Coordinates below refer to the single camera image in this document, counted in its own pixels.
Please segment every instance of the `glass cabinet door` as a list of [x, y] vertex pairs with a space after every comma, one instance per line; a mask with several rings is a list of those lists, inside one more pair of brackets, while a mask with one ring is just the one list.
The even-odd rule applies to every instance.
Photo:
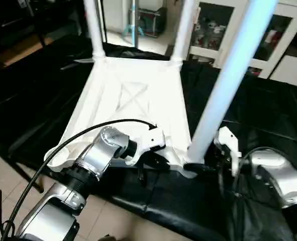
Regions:
[[254, 55], [254, 59], [268, 61], [278, 45], [292, 18], [273, 15], [261, 43]]
[[200, 3], [191, 45], [218, 51], [227, 29], [233, 7]]
[[229, 48], [246, 3], [246, 0], [197, 0], [198, 16], [189, 53], [212, 58], [213, 66], [219, 67], [221, 54], [226, 53], [224, 48]]

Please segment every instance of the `chair leg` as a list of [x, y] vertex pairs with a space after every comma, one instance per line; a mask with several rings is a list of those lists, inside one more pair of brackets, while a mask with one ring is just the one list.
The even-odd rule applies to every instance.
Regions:
[[[31, 181], [31, 177], [17, 164], [13, 162], [7, 162], [17, 173], [19, 173], [27, 182]], [[39, 192], [43, 193], [44, 188], [38, 183], [33, 183], [33, 187]]]

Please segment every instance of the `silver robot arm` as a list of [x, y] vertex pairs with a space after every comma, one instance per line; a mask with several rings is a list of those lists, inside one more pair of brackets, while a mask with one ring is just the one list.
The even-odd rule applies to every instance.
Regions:
[[153, 142], [141, 148], [129, 136], [113, 127], [105, 127], [65, 170], [62, 183], [55, 183], [41, 198], [18, 228], [16, 237], [31, 241], [72, 241], [79, 224], [78, 216], [86, 199], [99, 182], [112, 159], [131, 159], [141, 155], [147, 147], [165, 145]]
[[238, 175], [241, 164], [250, 165], [251, 174], [272, 188], [282, 214], [297, 240], [297, 170], [290, 161], [269, 148], [255, 150], [246, 160], [242, 160], [238, 150], [238, 139], [227, 127], [219, 129], [214, 144], [223, 155], [230, 157], [232, 176]]
[[274, 190], [282, 214], [297, 240], [297, 170], [273, 150], [255, 151], [249, 162], [252, 174]]

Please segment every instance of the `white cabinet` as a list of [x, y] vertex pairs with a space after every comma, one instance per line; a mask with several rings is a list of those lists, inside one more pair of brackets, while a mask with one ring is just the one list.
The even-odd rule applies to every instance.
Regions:
[[[200, 13], [191, 36], [189, 59], [212, 62], [221, 68], [247, 6], [248, 0], [197, 0]], [[296, 33], [297, 0], [280, 0], [248, 72], [268, 78]]]

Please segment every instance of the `item on shelf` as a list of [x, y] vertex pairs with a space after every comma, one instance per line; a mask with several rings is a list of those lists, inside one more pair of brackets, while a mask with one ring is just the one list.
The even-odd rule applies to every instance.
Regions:
[[249, 67], [247, 70], [248, 75], [259, 76], [261, 74], [261, 69]]
[[194, 28], [193, 45], [218, 50], [227, 26], [218, 25], [214, 20], [201, 18]]
[[208, 49], [218, 50], [221, 45], [226, 26], [216, 26], [213, 28], [213, 32], [209, 36]]
[[205, 28], [202, 28], [199, 23], [196, 24], [195, 29], [195, 40], [194, 45], [195, 46], [202, 46], [203, 45], [203, 39], [205, 36]]

